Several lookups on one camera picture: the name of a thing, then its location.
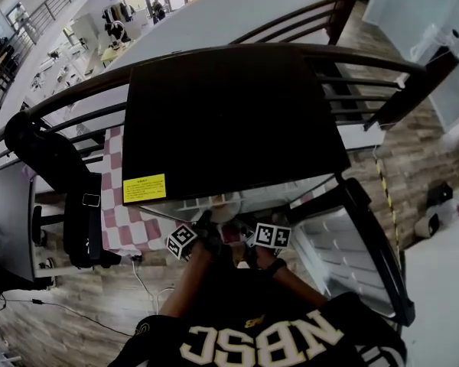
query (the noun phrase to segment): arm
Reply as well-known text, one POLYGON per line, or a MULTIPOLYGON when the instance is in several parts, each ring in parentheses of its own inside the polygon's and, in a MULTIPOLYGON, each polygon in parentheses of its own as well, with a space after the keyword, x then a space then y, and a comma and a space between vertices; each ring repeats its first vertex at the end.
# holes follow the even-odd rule
MULTIPOLYGON (((256 246, 256 251, 257 265, 261 269, 267 269, 277 259, 267 248, 256 246)), ((328 302, 326 297, 304 283, 285 266, 276 271, 273 279, 280 285, 298 295, 302 300, 313 304, 316 308, 320 308, 328 302)))
POLYGON ((200 290, 211 258, 211 253, 206 250, 203 243, 197 241, 181 281, 165 301, 160 315, 174 318, 182 318, 185 315, 200 290))

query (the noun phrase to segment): yellow warning label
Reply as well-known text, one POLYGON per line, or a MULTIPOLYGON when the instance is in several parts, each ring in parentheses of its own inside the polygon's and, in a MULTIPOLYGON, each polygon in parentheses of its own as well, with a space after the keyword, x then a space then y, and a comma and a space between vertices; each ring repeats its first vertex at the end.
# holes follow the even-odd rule
POLYGON ((124 181, 124 202, 161 199, 167 196, 165 174, 124 181))

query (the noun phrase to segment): checkered tablecloth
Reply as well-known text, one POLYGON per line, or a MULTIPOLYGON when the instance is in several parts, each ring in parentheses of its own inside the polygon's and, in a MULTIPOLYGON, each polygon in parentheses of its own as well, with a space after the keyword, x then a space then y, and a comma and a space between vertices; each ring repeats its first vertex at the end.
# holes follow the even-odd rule
MULTIPOLYGON (((122 205, 122 137, 124 127, 106 131, 102 174, 103 248, 120 255, 161 250, 165 239, 182 222, 176 222, 122 205)), ((240 234, 232 226, 221 226, 225 243, 239 243, 240 234)))

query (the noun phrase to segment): cable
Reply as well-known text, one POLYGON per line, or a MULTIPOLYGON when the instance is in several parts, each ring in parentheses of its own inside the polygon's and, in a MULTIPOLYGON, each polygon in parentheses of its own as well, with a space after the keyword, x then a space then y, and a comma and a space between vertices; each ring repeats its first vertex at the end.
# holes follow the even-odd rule
POLYGON ((71 313, 76 314, 76 315, 79 316, 79 317, 85 318, 86 320, 89 320, 89 321, 91 321, 91 322, 94 322, 94 323, 96 323, 97 325, 100 325, 101 327, 104 327, 104 328, 109 329, 109 330, 111 330, 111 331, 113 331, 113 332, 122 334, 123 336, 132 337, 132 335, 130 335, 130 334, 127 334, 127 333, 124 333, 124 332, 120 332, 120 331, 118 331, 118 330, 113 329, 112 327, 108 327, 108 326, 104 325, 103 323, 100 323, 100 322, 98 322, 98 321, 93 320, 93 319, 90 318, 90 317, 87 317, 86 315, 77 313, 75 310, 72 310, 72 309, 70 309, 69 307, 63 306, 62 304, 43 302, 42 300, 39 300, 39 299, 32 299, 32 300, 10 300, 10 299, 5 299, 5 297, 3 296, 3 294, 2 294, 2 297, 3 297, 3 300, 5 301, 5 304, 4 304, 4 307, 3 307, 2 309, 0 309, 0 311, 2 311, 3 309, 5 309, 5 308, 7 307, 7 302, 21 302, 21 303, 32 303, 32 304, 49 304, 50 306, 62 307, 63 309, 68 310, 68 311, 70 311, 71 313))
POLYGON ((132 261, 132 273, 135 274, 136 278, 141 283, 141 285, 145 289, 146 293, 151 297, 151 299, 153 299, 155 301, 156 315, 158 315, 160 313, 160 304, 158 302, 158 297, 161 294, 163 294, 165 291, 173 291, 175 288, 167 287, 164 290, 161 290, 160 292, 158 292, 156 296, 153 296, 153 294, 150 291, 148 291, 147 287, 145 286, 145 283, 143 283, 143 280, 138 276, 138 272, 136 271, 134 260, 132 261))

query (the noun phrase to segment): forearm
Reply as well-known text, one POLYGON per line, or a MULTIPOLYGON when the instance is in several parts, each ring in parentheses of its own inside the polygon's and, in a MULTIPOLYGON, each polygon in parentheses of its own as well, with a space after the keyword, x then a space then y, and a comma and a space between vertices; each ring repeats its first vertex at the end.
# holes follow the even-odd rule
POLYGON ((326 297, 302 281, 285 266, 276 271, 273 279, 281 286, 286 287, 296 294, 302 300, 313 304, 316 308, 320 308, 328 302, 326 297))
POLYGON ((211 263, 206 250, 193 252, 179 285, 171 293, 160 310, 160 315, 182 318, 195 300, 211 263))

